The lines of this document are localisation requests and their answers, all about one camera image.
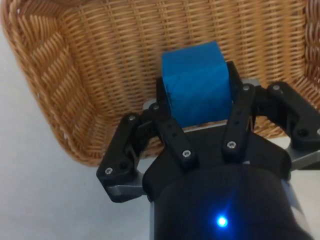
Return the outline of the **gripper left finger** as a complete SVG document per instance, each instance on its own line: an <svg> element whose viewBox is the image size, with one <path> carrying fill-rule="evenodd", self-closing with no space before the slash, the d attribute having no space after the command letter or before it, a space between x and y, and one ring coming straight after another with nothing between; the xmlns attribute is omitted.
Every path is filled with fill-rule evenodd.
<svg viewBox="0 0 320 240"><path fill-rule="evenodd" d="M96 171L112 202L124 203L146 195L144 174L137 167L150 139L158 137L178 168L188 172L199 167L197 152L171 115L165 84L156 79L156 101L141 114L128 113L118 124Z"/></svg>

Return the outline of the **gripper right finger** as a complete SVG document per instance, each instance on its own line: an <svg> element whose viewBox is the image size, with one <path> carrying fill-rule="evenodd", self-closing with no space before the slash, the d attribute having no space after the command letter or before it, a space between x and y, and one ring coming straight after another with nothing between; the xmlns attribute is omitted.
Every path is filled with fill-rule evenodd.
<svg viewBox="0 0 320 240"><path fill-rule="evenodd" d="M263 88L243 83L232 61L227 69L232 107L221 145L224 160L244 159L256 118L263 116L290 138L287 152L293 169L319 170L320 113L284 81Z"/></svg>

